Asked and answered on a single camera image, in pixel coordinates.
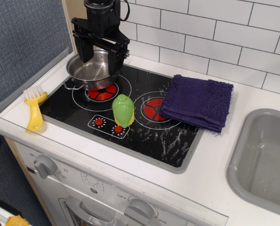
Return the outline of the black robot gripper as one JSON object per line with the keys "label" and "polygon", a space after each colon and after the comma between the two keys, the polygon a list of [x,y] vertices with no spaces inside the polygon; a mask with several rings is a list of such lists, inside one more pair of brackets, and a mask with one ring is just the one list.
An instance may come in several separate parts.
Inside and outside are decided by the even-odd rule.
{"label": "black robot gripper", "polygon": [[75,45],[82,62],[94,56],[94,46],[108,51],[108,72],[116,74],[122,68],[124,59],[129,56],[130,40],[119,30],[121,22],[128,20],[130,6],[128,1],[125,18],[120,17],[119,0],[85,0],[87,18],[72,19]]}

